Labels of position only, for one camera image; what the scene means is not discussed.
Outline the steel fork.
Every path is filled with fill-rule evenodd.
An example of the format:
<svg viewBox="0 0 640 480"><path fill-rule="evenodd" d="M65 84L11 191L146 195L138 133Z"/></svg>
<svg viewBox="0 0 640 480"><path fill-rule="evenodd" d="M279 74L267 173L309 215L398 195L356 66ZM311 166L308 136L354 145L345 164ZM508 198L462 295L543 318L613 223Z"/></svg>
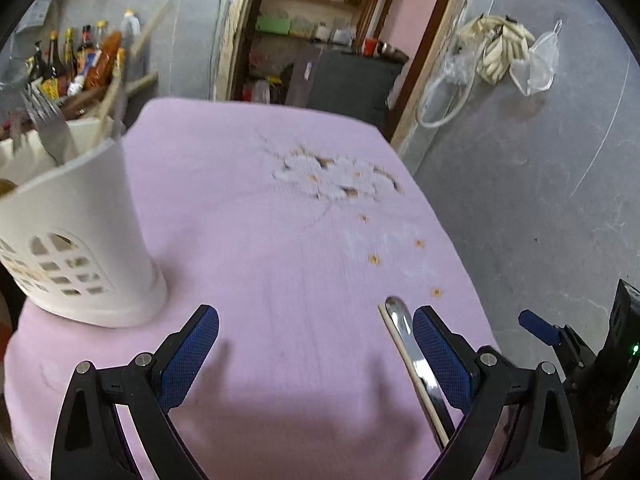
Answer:
<svg viewBox="0 0 640 480"><path fill-rule="evenodd" d="M28 86L22 98L40 142L55 165L63 166L75 158L75 141L60 109L39 88Z"/></svg>

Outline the white plastic utensil caddy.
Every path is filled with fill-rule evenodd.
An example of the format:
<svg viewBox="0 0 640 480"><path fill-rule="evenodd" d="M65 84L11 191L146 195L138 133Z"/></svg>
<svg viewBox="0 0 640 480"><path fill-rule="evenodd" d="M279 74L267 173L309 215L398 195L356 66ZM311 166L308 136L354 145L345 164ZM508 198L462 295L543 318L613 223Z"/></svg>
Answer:
<svg viewBox="0 0 640 480"><path fill-rule="evenodd" d="M29 131L1 144L1 262L41 309L103 327L141 325L167 299L134 210L124 126L70 123L78 156L58 166Z"/></svg>

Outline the clear plastic bag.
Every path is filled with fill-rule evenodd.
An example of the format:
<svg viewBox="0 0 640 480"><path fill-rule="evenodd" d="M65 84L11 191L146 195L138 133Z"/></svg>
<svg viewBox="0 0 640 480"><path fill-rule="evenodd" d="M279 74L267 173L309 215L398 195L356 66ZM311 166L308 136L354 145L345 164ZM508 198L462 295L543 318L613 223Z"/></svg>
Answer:
<svg viewBox="0 0 640 480"><path fill-rule="evenodd" d="M559 33L563 21L559 18L550 32L544 32L527 51L527 58L511 63L509 74L523 96L548 91L559 66Z"/></svg>

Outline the pink floral tablecloth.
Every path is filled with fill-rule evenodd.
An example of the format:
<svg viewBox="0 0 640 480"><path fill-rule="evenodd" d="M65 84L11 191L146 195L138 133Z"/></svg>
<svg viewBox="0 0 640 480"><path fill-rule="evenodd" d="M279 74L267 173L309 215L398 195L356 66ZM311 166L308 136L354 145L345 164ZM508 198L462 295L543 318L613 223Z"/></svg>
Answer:
<svg viewBox="0 0 640 480"><path fill-rule="evenodd" d="M79 362L126 364L209 304L218 340L170 417L210 478L422 478L438 447L378 306L429 304L473 346L494 338L449 236L375 128L291 107L157 99L124 150L169 301L131 330L26 304L4 387L25 469L47 478Z"/></svg>

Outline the grey mini fridge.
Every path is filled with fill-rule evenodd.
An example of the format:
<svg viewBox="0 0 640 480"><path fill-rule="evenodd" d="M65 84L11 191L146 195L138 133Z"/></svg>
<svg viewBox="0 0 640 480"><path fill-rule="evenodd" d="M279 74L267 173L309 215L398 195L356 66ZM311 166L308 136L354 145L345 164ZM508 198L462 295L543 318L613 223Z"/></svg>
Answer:
<svg viewBox="0 0 640 480"><path fill-rule="evenodd" d="M355 118L385 130L386 100L402 65L310 44L293 64L285 105Z"/></svg>

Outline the white tube bottle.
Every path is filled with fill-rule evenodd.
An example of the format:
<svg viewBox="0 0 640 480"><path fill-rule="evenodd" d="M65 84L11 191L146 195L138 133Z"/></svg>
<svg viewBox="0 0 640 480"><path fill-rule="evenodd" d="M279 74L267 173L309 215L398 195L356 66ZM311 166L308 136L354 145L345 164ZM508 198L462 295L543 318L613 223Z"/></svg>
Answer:
<svg viewBox="0 0 640 480"><path fill-rule="evenodd" d="M78 56L77 74L73 81L68 85L68 96L77 96L82 90L84 90L89 70L93 68L99 55L99 52L85 52Z"/></svg>

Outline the yellow-label sauce bottle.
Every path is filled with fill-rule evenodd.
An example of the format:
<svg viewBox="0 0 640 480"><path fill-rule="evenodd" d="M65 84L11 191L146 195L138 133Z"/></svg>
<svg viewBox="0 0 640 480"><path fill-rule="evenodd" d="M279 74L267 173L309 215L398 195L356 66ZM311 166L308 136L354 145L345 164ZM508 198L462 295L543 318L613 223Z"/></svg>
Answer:
<svg viewBox="0 0 640 480"><path fill-rule="evenodd" d="M53 101L66 95L66 73L58 53L58 32L56 30L50 32L48 60L40 88Z"/></svg>

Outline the orange sauce packet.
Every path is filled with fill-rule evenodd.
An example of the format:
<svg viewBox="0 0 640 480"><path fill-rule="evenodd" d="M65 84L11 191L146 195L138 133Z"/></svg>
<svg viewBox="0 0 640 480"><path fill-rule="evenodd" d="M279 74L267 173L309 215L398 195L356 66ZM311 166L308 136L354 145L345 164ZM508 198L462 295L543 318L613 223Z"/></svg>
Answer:
<svg viewBox="0 0 640 480"><path fill-rule="evenodd" d="M88 70L85 80L86 89L105 87L107 85L111 78L121 42L122 32L120 30L115 30L104 39L102 47L99 48L96 58Z"/></svg>

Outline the dark glass bottle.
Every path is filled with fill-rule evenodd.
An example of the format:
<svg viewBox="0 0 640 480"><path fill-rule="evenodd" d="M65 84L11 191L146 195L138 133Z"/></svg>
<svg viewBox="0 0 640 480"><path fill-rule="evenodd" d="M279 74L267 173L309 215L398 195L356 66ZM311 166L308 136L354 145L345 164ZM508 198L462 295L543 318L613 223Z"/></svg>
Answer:
<svg viewBox="0 0 640 480"><path fill-rule="evenodd" d="M34 43L35 51L29 64L28 81L34 82L47 75L47 63L42 56L41 42Z"/></svg>

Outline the large dark soy jug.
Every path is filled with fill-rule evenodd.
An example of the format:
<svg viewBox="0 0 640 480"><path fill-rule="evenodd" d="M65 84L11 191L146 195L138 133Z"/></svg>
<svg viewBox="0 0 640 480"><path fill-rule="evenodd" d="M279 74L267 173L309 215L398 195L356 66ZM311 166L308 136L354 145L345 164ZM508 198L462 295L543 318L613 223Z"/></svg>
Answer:
<svg viewBox="0 0 640 480"><path fill-rule="evenodd" d="M141 35L141 24L134 10L127 9L125 11L122 22L120 23L120 32L122 33L120 46L129 50Z"/></svg>

